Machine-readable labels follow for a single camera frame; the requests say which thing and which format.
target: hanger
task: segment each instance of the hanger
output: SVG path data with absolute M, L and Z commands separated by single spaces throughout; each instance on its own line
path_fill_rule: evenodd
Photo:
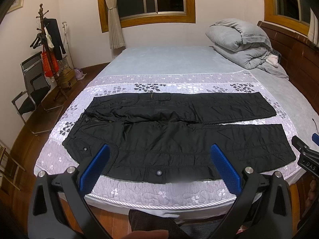
M 45 39 L 45 34 L 43 33 L 38 33 L 35 40 L 32 42 L 32 44 L 30 45 L 30 47 L 32 47 L 33 49 L 40 47 L 43 45 L 43 40 Z

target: folded blanket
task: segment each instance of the folded blanket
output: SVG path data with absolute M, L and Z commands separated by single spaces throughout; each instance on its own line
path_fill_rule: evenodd
M 271 55 L 270 39 L 260 27 L 234 18 L 224 19 L 211 25 L 206 35 L 218 53 L 239 66 L 288 78 L 278 58 Z
M 288 75 L 280 64 L 277 64 L 277 67 L 274 67 L 266 62 L 270 51 L 265 47 L 260 46 L 239 52 L 232 52 L 217 44 L 214 44 L 213 48 L 223 57 L 226 57 L 228 60 L 245 69 L 258 68 L 279 78 L 288 78 Z

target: curtain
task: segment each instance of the curtain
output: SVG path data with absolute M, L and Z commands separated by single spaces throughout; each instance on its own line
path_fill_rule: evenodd
M 119 13 L 117 11 L 117 0 L 105 0 L 108 12 L 108 35 L 110 48 L 116 49 L 125 46 Z
M 314 12 L 310 10 L 311 18 L 310 18 L 310 28 L 308 33 L 308 39 L 315 43 L 316 46 L 319 46 L 319 26 L 318 19 Z

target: stool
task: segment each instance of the stool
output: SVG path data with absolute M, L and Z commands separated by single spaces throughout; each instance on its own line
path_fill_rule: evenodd
M 17 179 L 18 171 L 19 171 L 19 169 L 22 169 L 23 171 L 26 171 L 26 170 L 20 164 L 18 164 L 16 160 L 14 160 L 12 158 L 12 156 L 6 151 L 5 147 L 0 146 L 0 164 L 2 162 L 2 159 L 3 159 L 4 155 L 7 156 L 8 160 L 11 159 L 17 165 L 17 168 L 16 168 L 16 171 L 15 171 L 13 179 L 10 178 L 9 175 L 7 175 L 5 173 L 5 170 L 3 171 L 3 170 L 0 169 L 0 173 L 2 173 L 3 177 L 20 191 L 20 188 L 16 185 L 16 179 Z

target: blue gripper pad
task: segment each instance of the blue gripper pad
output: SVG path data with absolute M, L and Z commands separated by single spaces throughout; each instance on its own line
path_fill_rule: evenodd
M 211 146 L 211 159 L 229 192 L 238 196 L 241 193 L 240 176 L 216 144 Z
M 82 196 L 91 193 L 109 158 L 110 148 L 105 144 L 80 177 L 79 189 Z
M 317 146 L 319 146 L 319 136 L 316 133 L 312 134 L 312 141 L 315 142 Z

